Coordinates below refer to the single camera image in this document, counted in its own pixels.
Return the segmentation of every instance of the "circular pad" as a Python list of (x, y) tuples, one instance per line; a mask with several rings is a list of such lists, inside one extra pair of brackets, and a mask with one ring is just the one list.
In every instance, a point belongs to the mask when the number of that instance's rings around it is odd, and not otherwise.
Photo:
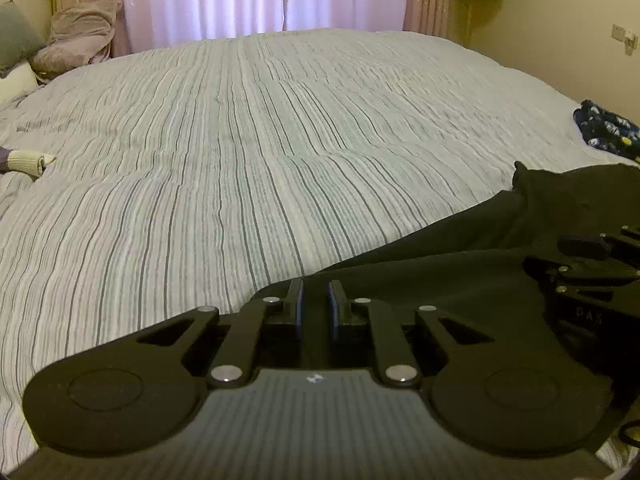
[(76, 377), (69, 385), (69, 397), (91, 412), (112, 412), (136, 402), (142, 394), (140, 378), (127, 372), (105, 368)]
[(29, 382), (24, 415), (41, 446), (113, 455), (151, 446), (185, 425), (201, 391), (167, 348), (94, 349), (53, 363)]
[(454, 434), (507, 456), (557, 454), (594, 430), (610, 381), (565, 358), (499, 343), (454, 352), (436, 376), (431, 405)]

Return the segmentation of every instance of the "gray pillow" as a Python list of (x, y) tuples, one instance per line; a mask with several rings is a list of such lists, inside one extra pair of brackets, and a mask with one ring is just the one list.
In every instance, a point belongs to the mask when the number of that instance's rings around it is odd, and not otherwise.
[(13, 1), (0, 4), (0, 77), (43, 46), (44, 41)]

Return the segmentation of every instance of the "black fabric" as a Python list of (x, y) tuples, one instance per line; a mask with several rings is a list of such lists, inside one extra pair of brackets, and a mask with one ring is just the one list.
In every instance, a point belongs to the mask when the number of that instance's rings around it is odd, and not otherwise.
[(574, 112), (574, 121), (588, 145), (640, 163), (640, 128), (629, 119), (587, 99)]
[[(422, 304), (433, 304), (496, 335), (564, 352), (543, 320), (543, 297), (522, 269), (524, 256), (540, 246), (555, 247), (560, 235), (618, 233), (623, 224), (640, 224), (638, 168), (617, 164), (557, 174), (516, 163), (513, 189), (307, 276), (305, 365), (326, 366), (324, 298), (333, 279), (342, 282), (350, 298), (388, 301), (400, 320), (411, 319)], [(267, 286), (255, 297), (284, 297), (288, 283)]]

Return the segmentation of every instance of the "metal bolt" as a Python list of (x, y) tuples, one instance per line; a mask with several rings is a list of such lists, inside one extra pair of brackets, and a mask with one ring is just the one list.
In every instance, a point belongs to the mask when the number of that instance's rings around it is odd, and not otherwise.
[(306, 376), (306, 380), (311, 384), (319, 384), (322, 381), (324, 381), (324, 376), (320, 374), (312, 374), (312, 375)]
[(385, 370), (385, 375), (392, 381), (404, 383), (415, 379), (418, 375), (418, 370), (409, 365), (393, 365)]
[(235, 365), (220, 365), (213, 368), (210, 373), (215, 380), (221, 383), (229, 383), (242, 377), (242, 368), (238, 368)]

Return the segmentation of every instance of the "striped duvet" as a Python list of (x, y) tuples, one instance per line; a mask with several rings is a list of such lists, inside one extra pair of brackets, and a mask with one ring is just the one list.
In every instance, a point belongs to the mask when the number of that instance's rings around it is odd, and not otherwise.
[(513, 163), (618, 162), (576, 103), (449, 41), (315, 30), (73, 70), (0, 112), (0, 469), (35, 448), (40, 368), (396, 240), (510, 186)]

